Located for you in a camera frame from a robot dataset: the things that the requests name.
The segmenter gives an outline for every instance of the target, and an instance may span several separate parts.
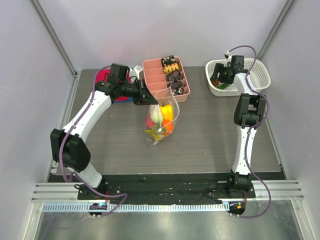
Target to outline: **robotic arm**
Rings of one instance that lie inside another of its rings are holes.
[[[226,54],[225,57],[227,58],[226,66],[217,63],[210,80],[215,85],[218,82],[233,83],[240,93],[234,112],[234,123],[237,125],[238,132],[236,155],[227,181],[227,190],[231,193],[245,193],[251,188],[252,176],[247,163],[251,164],[251,153],[257,132],[257,127],[252,128],[252,126],[262,120],[266,100],[255,93],[255,87],[249,77],[246,80],[248,70],[244,68],[244,56]]]
[[[137,74],[134,83],[127,81],[129,70],[127,66],[112,64],[107,82],[99,81],[96,83],[95,91],[90,94],[87,102],[71,122],[64,126],[62,130],[54,129],[50,134],[53,160],[58,163],[63,139],[72,129],[64,146],[62,146],[63,165],[102,194],[106,192],[106,181],[90,163],[91,155],[85,144],[91,129],[100,116],[119,97],[130,97],[135,105],[158,104],[158,101],[151,95],[144,81],[139,79]]]

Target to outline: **white laundry basket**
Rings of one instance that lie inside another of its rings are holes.
[[[245,58],[244,59],[244,69],[249,69],[253,62],[254,62],[253,58]],[[210,78],[211,78],[212,74],[214,73],[216,64],[226,65],[227,60],[226,59],[213,60],[213,61],[208,62],[205,66],[205,74],[206,74],[206,78],[208,80],[208,84],[209,84],[209,88],[210,88],[211,93],[213,95],[218,96],[218,97],[239,96],[240,93],[238,92],[238,89],[234,84],[230,84],[225,89],[219,89],[219,88],[216,88],[215,86],[213,86],[213,84],[210,81]],[[260,92],[262,89],[266,89],[271,84],[270,75],[269,75],[265,65],[259,60],[255,61],[255,64],[254,64],[252,70],[250,71],[249,77],[253,83],[253,86],[256,88],[256,90],[258,92]]]

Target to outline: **transparent bag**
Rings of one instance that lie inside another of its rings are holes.
[[[158,105],[150,105],[145,117],[145,139],[149,147],[173,133],[180,113],[170,87],[157,91],[154,98]]]

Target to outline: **floor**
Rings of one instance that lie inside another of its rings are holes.
[[[267,201],[248,201],[244,215],[261,213],[267,204]],[[44,212],[35,239],[303,239],[291,201],[286,200],[273,201],[268,213],[255,219],[237,219],[225,211],[128,212],[114,213],[101,219],[88,216],[87,212]]]
[[[148,106],[115,103],[98,120],[87,138],[91,162],[101,174],[227,173],[236,155],[233,123],[238,97],[211,94],[205,67],[185,67],[190,95],[181,103],[174,132],[155,147],[145,142]],[[88,99],[95,69],[82,70],[71,118]],[[255,172],[279,172],[267,129],[259,127],[253,145]]]

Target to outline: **pink plastic bin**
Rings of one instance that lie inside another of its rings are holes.
[[[190,94],[190,88],[180,58],[178,56],[174,56],[174,58],[176,62],[179,64],[179,70],[183,77],[181,81],[184,87],[184,93],[182,95],[174,97],[178,103],[183,103],[188,99],[188,96]],[[145,78],[145,84],[153,96],[155,96],[156,92],[158,92],[159,90],[166,89],[168,87],[168,84],[172,83],[172,81],[168,81],[167,74],[164,74],[161,64],[161,58],[145,60],[142,63],[142,67]]]

